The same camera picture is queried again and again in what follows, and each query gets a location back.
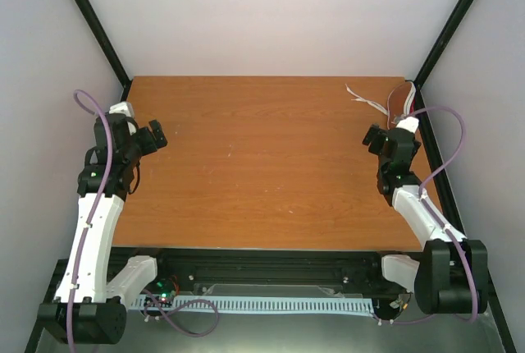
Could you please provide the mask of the white shoelace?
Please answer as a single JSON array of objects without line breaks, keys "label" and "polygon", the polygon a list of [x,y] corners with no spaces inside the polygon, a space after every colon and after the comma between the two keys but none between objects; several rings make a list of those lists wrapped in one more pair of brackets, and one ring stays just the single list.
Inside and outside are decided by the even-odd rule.
[{"label": "white shoelace", "polygon": [[388,109],[386,107],[384,107],[383,105],[381,105],[380,103],[372,101],[370,99],[363,98],[359,94],[355,93],[348,85],[345,85],[345,88],[346,88],[347,92],[354,97],[353,101],[360,102],[360,103],[365,103],[368,106],[376,109],[377,111],[381,112],[384,115],[388,114]]}]

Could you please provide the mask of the red canvas sneaker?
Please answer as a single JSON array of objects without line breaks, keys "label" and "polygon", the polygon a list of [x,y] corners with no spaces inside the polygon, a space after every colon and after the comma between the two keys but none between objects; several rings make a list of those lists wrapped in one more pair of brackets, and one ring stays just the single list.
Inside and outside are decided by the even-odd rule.
[{"label": "red canvas sneaker", "polygon": [[413,111],[416,87],[412,81],[405,81],[389,93],[386,100],[388,128],[393,127],[397,121]]}]

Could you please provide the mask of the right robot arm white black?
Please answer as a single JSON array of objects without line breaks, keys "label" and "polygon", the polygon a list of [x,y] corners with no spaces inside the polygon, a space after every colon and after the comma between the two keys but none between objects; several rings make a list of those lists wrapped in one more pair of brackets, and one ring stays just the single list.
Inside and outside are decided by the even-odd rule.
[{"label": "right robot arm white black", "polygon": [[409,117],[389,130],[372,125],[363,138],[369,153],[378,158],[379,193],[406,221],[422,247],[418,260],[404,254],[384,256],[382,275],[412,293],[424,314],[475,317],[488,305],[487,249],[447,221],[412,171],[421,145],[417,128],[418,120]]}]

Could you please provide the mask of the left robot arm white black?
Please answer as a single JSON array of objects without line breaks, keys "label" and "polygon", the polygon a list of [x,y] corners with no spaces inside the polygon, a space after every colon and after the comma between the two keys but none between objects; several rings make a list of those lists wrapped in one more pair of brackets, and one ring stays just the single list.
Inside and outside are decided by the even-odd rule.
[{"label": "left robot arm white black", "polygon": [[64,344],[118,343],[142,290],[162,289],[171,279],[170,268],[147,255],[128,259],[115,277],[107,274],[118,219],[140,183],[140,160],[167,145],[160,123],[139,126],[130,103],[122,102],[96,119],[94,135],[78,176],[78,220],[66,270],[37,314]]}]

